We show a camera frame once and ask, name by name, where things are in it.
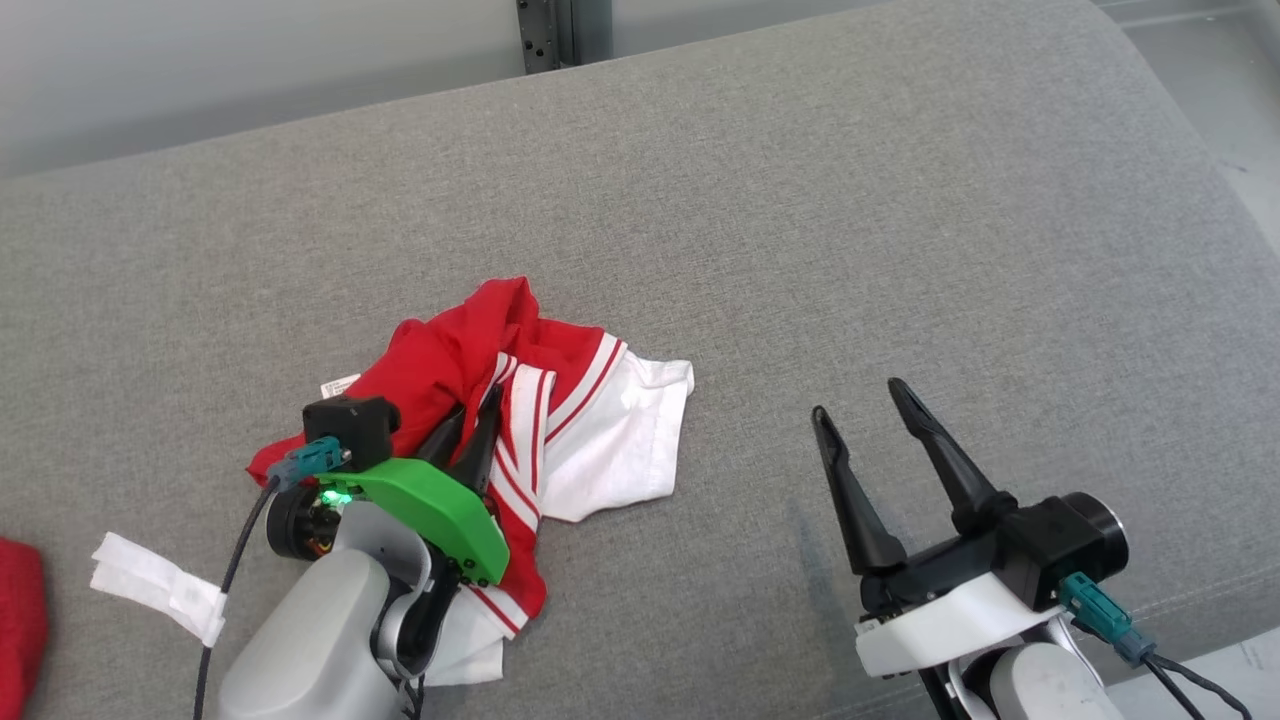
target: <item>gray floor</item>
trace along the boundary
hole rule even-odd
[[[1100,0],[1280,252],[1280,4]]]
[[[1280,252],[1280,5],[1275,0],[1098,0],[1217,158]],[[1280,629],[1188,664],[1280,720]],[[1208,720],[1239,715],[1181,683]],[[1125,717],[1185,717],[1149,675],[1110,688]]]

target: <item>white sleeve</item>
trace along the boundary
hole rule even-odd
[[[582,411],[547,442],[538,488],[543,515],[576,523],[596,510],[671,495],[691,392],[687,361],[626,352]]]
[[[463,588],[444,615],[424,682],[438,687],[500,680],[503,638],[481,601]]]

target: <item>clothing tag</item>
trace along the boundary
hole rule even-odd
[[[329,400],[335,395],[342,395],[347,392],[347,388],[351,387],[351,384],[358,379],[360,379],[360,373],[356,373],[355,375],[347,375],[346,378],[338,378],[337,380],[329,380],[325,384],[320,386],[320,395],[325,400]]]
[[[88,583],[91,588],[164,612],[205,647],[218,642],[227,623],[223,618],[227,596],[218,585],[183,573],[169,560],[115,533],[106,533],[93,560],[97,566]]]

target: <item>red cloth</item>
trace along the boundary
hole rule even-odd
[[[462,442],[466,443],[480,402],[498,374],[499,352],[556,373],[558,379],[550,395],[554,409],[582,382],[603,340],[602,328],[539,318],[538,301],[527,279],[489,281],[462,305],[429,322],[401,323],[387,352],[347,389],[347,395],[380,395],[392,401],[401,413],[401,428],[392,437],[393,452],[410,456],[457,402],[466,405],[472,420],[465,424]],[[265,484],[268,468],[302,443],[300,433],[264,447],[253,456],[248,473],[259,484]],[[538,528],[508,521],[515,512],[508,510],[504,498],[492,487],[489,496],[498,505],[511,547],[511,562],[498,587],[532,618],[547,596],[547,585],[534,565]]]
[[[0,720],[19,720],[45,656],[45,574],[36,548],[0,538]]]

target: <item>gray fabric surface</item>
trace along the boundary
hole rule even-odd
[[[520,273],[698,391],[675,497],[548,523],[507,679],[433,717],[920,716],[854,655],[808,423],[910,550],[948,537],[892,374],[1023,500],[1123,516],[1110,587],[1171,655],[1280,624],[1280,261],[1083,0],[897,0],[23,178],[0,238],[35,719],[184,716],[197,643],[88,589],[102,534],[216,579],[253,450],[402,318]],[[300,571],[252,543],[214,687]]]

